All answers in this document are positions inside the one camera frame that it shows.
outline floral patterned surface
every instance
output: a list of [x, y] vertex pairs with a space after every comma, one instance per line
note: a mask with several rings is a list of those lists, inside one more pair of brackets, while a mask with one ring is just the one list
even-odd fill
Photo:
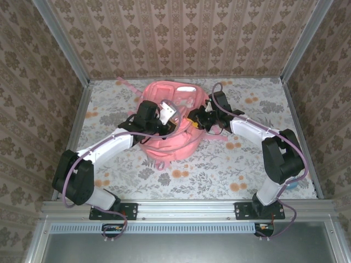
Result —
[[[232, 108], [276, 129], [295, 130], [278, 78], [172, 79], [196, 84], [210, 93], [221, 81]], [[129, 81], [143, 90], [152, 79]], [[135, 111], [138, 98], [119, 81], [96, 81], [86, 113], [78, 149], [110, 134]], [[266, 174], [261, 150], [247, 139], [223, 132], [228, 141], [202, 140], [196, 152], [175, 161], [163, 171], [139, 148], [108, 160], [95, 172], [95, 185], [123, 199], [248, 199], [260, 188]], [[312, 181], [306, 178], [283, 198], [316, 198]]]

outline floral tablecloth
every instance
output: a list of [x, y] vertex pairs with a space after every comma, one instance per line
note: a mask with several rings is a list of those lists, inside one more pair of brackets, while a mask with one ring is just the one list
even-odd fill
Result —
[[[276, 129], [295, 126], [278, 78], [169, 79], [191, 83], [210, 93], [222, 82], [232, 108]], [[152, 79], [129, 81], [143, 90]], [[86, 148], [116, 129], [138, 97], [120, 81], [96, 81], [84, 120], [78, 149]], [[228, 141], [202, 140], [189, 158], [158, 171], [155, 161], [139, 148], [118, 154], [97, 168], [95, 185], [122, 199], [250, 199], [266, 177], [261, 150], [241, 136], [223, 132]], [[310, 176], [286, 190], [282, 198], [316, 198]]]

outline brown damask wallpaper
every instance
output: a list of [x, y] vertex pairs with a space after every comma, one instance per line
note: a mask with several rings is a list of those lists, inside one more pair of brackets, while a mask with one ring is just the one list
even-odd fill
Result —
[[31, 1], [0, 1], [0, 262], [22, 262], [81, 84]]
[[326, 198], [351, 240], [351, 1], [334, 0], [288, 82]]
[[317, 0], [50, 0], [91, 79], [279, 75]]

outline black mounting plate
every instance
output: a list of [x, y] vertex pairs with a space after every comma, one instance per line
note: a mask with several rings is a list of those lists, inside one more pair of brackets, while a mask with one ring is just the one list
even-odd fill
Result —
[[[138, 203], [121, 203], [119, 213], [125, 215], [128, 221], [133, 221], [137, 219], [138, 215]], [[90, 209], [89, 214], [90, 220], [123, 220], [120, 216], [115, 214], [107, 214], [96, 210], [94, 208]]]
[[272, 214], [274, 220], [285, 219], [285, 213], [283, 206], [274, 202], [273, 204], [267, 206], [267, 213], [264, 215], [258, 216], [252, 208], [252, 202], [237, 202], [234, 203], [234, 212], [237, 220], [271, 220]]

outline pink bag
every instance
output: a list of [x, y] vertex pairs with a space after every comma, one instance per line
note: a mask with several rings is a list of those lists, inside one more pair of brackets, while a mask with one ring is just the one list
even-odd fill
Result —
[[227, 137], [224, 136], [208, 136], [205, 130], [195, 128], [192, 121], [186, 118], [193, 109], [199, 108], [201, 105], [206, 106], [205, 100], [208, 100], [208, 95], [202, 88], [179, 82], [156, 81], [149, 84], [140, 94], [139, 90], [124, 79], [120, 77], [117, 79], [141, 97], [138, 106], [143, 100], [160, 104], [163, 99], [168, 99], [175, 103], [182, 114], [182, 124], [176, 134], [166, 140], [151, 138], [145, 144], [140, 144], [140, 148], [156, 160], [155, 166], [158, 170], [167, 168], [171, 161], [191, 156], [203, 138], [227, 140]]

